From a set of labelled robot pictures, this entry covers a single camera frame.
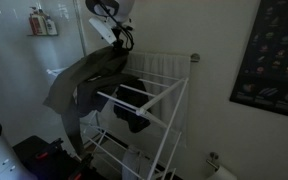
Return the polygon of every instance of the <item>toilet paper holder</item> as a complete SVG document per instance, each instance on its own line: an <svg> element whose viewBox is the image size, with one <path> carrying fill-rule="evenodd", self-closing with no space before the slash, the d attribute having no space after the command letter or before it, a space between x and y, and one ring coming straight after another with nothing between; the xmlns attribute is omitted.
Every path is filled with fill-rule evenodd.
<svg viewBox="0 0 288 180"><path fill-rule="evenodd" d="M217 160L219 158L219 155L216 152L211 152L210 153L210 157L212 158L211 160L206 159L206 162L211 165L215 171L217 171L219 169L219 165L215 164L215 160Z"/></svg>

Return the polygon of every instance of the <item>white wall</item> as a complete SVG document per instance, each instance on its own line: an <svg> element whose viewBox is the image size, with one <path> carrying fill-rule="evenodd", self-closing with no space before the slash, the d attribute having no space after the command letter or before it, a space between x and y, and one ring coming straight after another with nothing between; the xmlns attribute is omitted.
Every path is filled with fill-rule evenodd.
<svg viewBox="0 0 288 180"><path fill-rule="evenodd" d="M259 0L138 0L132 10L134 51L202 57L191 67L187 148L179 148L173 161L185 180L212 172L205 162L211 151L239 179L288 179L288 117L229 102L258 5ZM91 14L81 8L88 45L101 47L87 24Z"/></svg>
<svg viewBox="0 0 288 180"><path fill-rule="evenodd" d="M57 23L57 37L29 37L31 6L41 5ZM73 2L0 0L0 122L14 145L31 135L59 137L71 145L60 116L42 103L52 77L46 69L68 66L83 56Z"/></svg>

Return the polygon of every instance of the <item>drying rack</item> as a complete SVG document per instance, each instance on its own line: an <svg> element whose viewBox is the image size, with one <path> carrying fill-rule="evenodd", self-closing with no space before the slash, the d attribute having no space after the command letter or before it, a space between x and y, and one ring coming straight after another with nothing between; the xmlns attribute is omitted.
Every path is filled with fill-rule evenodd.
<svg viewBox="0 0 288 180"><path fill-rule="evenodd" d="M60 74L65 69L66 68L55 69L55 70L49 70L48 69L47 73L51 74L51 75L54 75L54 76L57 76L58 74ZM173 83L171 85L167 85L167 84L153 82L153 81L150 81L150 80L147 80L147 79L144 79L144 78L143 79L142 78L138 79L138 80L140 80L140 81L142 81L144 83L148 83L148 84L151 84L151 85L154 85L154 86L161 86L161 87L165 88L161 93L159 93L157 95L151 94L149 92L141 91L141 90L135 89L133 87L129 87L129 86L121 84L120 85L121 87L127 88L127 89L132 90L132 91L136 91L138 93L145 94L145 95L147 95L147 96L149 96L151 98L151 100L149 100L142 107L135 107L135 106L133 106L133 105L131 105L129 103L126 103L124 101L116 99L115 97L107 95L107 94L105 94L103 92L100 92L100 91L97 92L97 94L99 94L101 96L104 96L104 97L108 98L109 100L113 101L115 103L115 105L117 105L117 106L119 106L119 107L121 107L121 108L123 108L123 109L125 109L125 110L127 110L129 112L135 113L137 116L141 116L143 118L146 118L146 119L150 120L151 122L155 122L158 126L160 126L160 127L165 129L164 135L162 136L161 143L159 145L159 148L157 150L157 153L156 153L155 158L153 160L153 163L151 165L150 172L149 172L149 174L148 174L146 179L150 180L150 179L156 179L156 178L161 177L161 179L164 180L165 177L166 177L166 174L168 174L168 173L172 173L172 175L171 175L171 179L172 179L174 174L175 174L176 168L173 168L173 169L169 169L169 168L170 168L171 160L172 160L173 155L175 153L176 147L177 147L177 145L179 143L179 140L181 138L181 132L177 133L178 135L177 135L175 144L173 146L173 149L171 151L170 157L167 160L165 169L163 171L159 171L156 168L156 166L157 166L157 164L159 162L162 150L164 148L164 145L166 143L166 140L167 140L167 137L168 137L170 131L175 131L175 130L173 130L171 128L171 126L172 126L173 121L175 119L178 107L180 105L180 101L181 101L181 99L182 99L182 97L184 95L184 91L185 91L185 88L186 88L187 83L188 83L188 78L177 79L177 78L173 78L173 77L163 76L163 75L149 73L149 72L144 72L144 71L139 71L139 70L133 70L133 69L127 69L127 70L133 71L133 72L136 72L136 73L142 73L142 74L150 75L150 76L156 76L156 77L159 77L159 78L165 78L165 79L173 81ZM168 123L163 122L161 119L157 118L156 116L154 116L152 113L150 113L148 111L148 109L151 108L154 104L159 102L161 99L163 99L165 96L169 95L172 91L174 91L177 88L181 88L180 94L179 94L179 97L177 99L177 102L176 102L176 105L174 107L173 113L172 113L171 118L168 121ZM94 114L91 117L91 119L93 119L95 117L96 117L96 114ZM113 143L115 143L116 145L118 145L119 147L127 150L124 146L120 145L117 141L115 141L114 139L110 138L107 135L108 133L112 134L112 132L109 132L106 129L102 129L101 127L98 127L98 126L93 126L90 123L88 123L88 127L89 128L93 128L95 131L97 131L101 135L98 142L96 142L93 138L86 137L90 142L92 142L93 144L96 145L96 149L97 148L101 149L103 152L105 152L107 155L109 155L111 158L113 158L115 161L117 161L123 167L128 169L134 175L136 175L139 179L143 179L144 180L144 178L141 177L137 172L134 172L130 167L128 167L127 165L123 164L123 162L121 160L116 158L112 153L110 153L109 151L107 151L105 148L103 148L101 146L101 143L102 143L103 139L106 138L106 139L112 141Z"/></svg>

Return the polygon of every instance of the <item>framed poster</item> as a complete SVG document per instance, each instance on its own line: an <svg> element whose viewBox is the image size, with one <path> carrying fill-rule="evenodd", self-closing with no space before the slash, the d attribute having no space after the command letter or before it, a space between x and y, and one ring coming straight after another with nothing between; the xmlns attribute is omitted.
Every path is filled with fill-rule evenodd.
<svg viewBox="0 0 288 180"><path fill-rule="evenodd" d="M262 0L230 100L288 115L288 0Z"/></svg>

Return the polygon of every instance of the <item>poster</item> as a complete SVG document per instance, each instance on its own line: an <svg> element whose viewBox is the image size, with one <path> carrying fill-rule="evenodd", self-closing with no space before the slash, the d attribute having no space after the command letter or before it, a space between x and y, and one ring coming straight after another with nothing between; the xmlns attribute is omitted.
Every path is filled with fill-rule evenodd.
<svg viewBox="0 0 288 180"><path fill-rule="evenodd" d="M262 0L230 100L288 115L288 0Z"/></svg>

